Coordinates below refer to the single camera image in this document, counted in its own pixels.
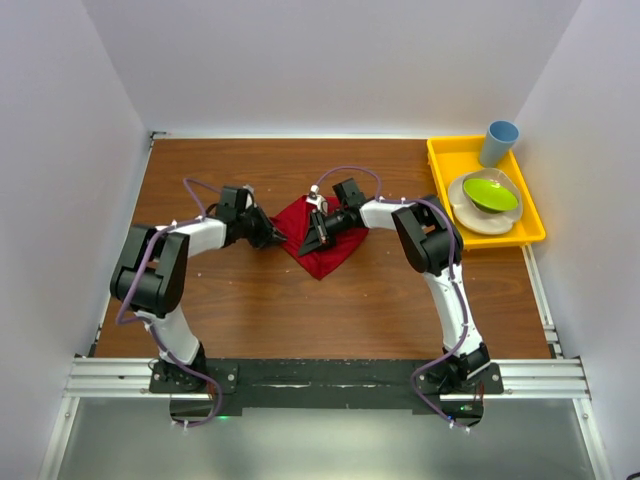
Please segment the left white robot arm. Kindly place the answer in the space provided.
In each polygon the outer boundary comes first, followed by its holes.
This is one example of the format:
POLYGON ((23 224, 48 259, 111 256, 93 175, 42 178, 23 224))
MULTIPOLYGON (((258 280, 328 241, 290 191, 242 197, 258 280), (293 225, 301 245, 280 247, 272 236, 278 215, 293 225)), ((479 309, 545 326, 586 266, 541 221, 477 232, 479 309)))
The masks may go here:
POLYGON ((111 296, 121 302, 116 323, 142 323, 159 351, 160 379, 185 392, 215 391, 204 347, 181 306, 189 259, 239 240, 255 249, 286 241, 257 204, 251 187, 216 192, 216 203, 205 206, 196 201, 199 214, 192 220, 132 226, 110 281, 111 296))

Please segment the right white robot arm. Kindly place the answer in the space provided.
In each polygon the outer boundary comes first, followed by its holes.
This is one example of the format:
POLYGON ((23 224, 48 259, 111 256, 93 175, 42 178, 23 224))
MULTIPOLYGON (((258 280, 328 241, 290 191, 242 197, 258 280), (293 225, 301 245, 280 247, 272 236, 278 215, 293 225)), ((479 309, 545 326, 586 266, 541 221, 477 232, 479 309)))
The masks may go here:
POLYGON ((333 186, 339 206, 329 212, 320 205, 319 187, 311 187, 307 202, 314 206, 298 254, 306 256, 337 245, 337 237, 356 228, 397 233, 409 265, 426 281, 443 333, 442 357, 421 371, 459 393, 481 380, 490 356, 475 326, 463 282, 462 238, 434 196, 387 201, 368 198, 349 178, 333 186))

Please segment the red cloth napkin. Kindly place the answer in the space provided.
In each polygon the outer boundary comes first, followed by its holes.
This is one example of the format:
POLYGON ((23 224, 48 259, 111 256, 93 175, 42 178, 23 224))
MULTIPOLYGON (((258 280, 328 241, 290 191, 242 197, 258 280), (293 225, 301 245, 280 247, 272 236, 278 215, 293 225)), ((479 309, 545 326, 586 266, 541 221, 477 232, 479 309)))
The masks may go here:
POLYGON ((287 238, 281 247, 313 278, 322 280, 359 248, 369 230, 359 227, 350 229, 338 234, 332 247, 300 256, 299 250, 307 235, 312 211, 313 206, 306 202, 305 196, 301 196, 271 220, 287 238))

